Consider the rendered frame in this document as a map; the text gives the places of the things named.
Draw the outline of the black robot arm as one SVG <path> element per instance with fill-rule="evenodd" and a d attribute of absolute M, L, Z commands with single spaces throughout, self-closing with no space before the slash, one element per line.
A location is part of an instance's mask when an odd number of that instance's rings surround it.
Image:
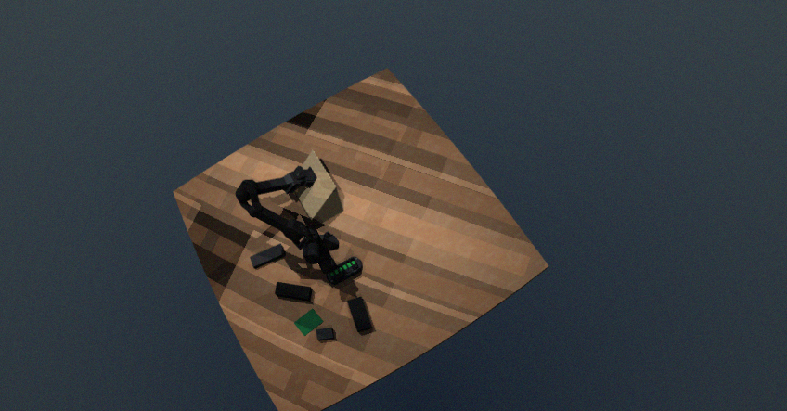
<path fill-rule="evenodd" d="M 288 173 L 283 177 L 259 182 L 244 180 L 236 191 L 236 197 L 241 207 L 246 209 L 251 217 L 256 217 L 282 231 L 285 238 L 291 240 L 300 250 L 303 249 L 303 257 L 310 264 L 320 263 L 319 245 L 322 241 L 325 244 L 324 248 L 328 255 L 330 251 L 339 248 L 338 239 L 328 231 L 322 240 L 316 231 L 315 224 L 305 226 L 304 223 L 297 220 L 288 220 L 279 216 L 263 207 L 260 204 L 258 195 L 279 190 L 284 190 L 287 195 L 293 194 L 299 185 L 310 188 L 316 179 L 317 176 L 311 167 L 304 170 L 303 167 L 297 166 L 294 172 Z M 252 206 L 248 203 L 248 200 L 251 200 Z M 304 239 L 300 242 L 302 237 Z"/>

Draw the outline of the green flat rectangular block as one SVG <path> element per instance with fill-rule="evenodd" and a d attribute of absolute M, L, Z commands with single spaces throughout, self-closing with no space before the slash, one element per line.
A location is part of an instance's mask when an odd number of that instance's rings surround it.
<path fill-rule="evenodd" d="M 298 329 L 303 333 L 305 336 L 310 331 L 313 331 L 314 328 L 318 327 L 324 321 L 320 318 L 320 316 L 314 311 L 312 308 L 309 312 L 305 315 L 300 317 L 294 324 L 298 327 Z"/>

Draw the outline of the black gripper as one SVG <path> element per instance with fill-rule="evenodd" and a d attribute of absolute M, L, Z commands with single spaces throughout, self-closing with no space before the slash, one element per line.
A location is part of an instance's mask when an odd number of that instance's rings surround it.
<path fill-rule="evenodd" d="M 334 262 L 333 258 L 331 258 L 330 254 L 328 254 L 328 255 L 326 254 L 326 251 L 325 251 L 325 248 L 324 248 L 325 244 L 323 243 L 323 241 L 321 242 L 321 244 L 319 246 L 320 246 L 321 261 L 318 264 L 319 264 L 319 267 L 320 267 L 321 271 L 324 274 L 327 274 L 331 270 L 337 268 L 337 264 Z"/>

